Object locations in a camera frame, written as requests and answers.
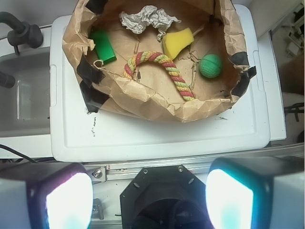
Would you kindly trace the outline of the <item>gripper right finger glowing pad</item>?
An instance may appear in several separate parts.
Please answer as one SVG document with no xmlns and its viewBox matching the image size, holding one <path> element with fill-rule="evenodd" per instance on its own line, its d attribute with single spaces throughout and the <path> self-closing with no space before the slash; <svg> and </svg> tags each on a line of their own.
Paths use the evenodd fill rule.
<svg viewBox="0 0 305 229">
<path fill-rule="evenodd" d="M 220 157 L 212 162 L 205 184 L 216 229 L 305 227 L 303 157 Z"/>
</svg>

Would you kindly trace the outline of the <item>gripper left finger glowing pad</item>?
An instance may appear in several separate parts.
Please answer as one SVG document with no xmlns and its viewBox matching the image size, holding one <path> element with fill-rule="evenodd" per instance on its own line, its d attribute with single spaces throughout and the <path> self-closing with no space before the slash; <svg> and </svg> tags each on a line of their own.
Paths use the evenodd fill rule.
<svg viewBox="0 0 305 229">
<path fill-rule="evenodd" d="M 2 229 L 86 229 L 93 186 L 79 163 L 10 163 L 0 167 Z"/>
</svg>

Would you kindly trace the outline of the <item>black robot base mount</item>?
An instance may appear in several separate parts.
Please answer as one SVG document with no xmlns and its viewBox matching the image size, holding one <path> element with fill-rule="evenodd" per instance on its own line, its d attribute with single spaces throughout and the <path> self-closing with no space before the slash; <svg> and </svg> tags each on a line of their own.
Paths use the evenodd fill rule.
<svg viewBox="0 0 305 229">
<path fill-rule="evenodd" d="M 205 184 L 183 165 L 144 167 L 120 194 L 124 229 L 211 229 Z"/>
</svg>

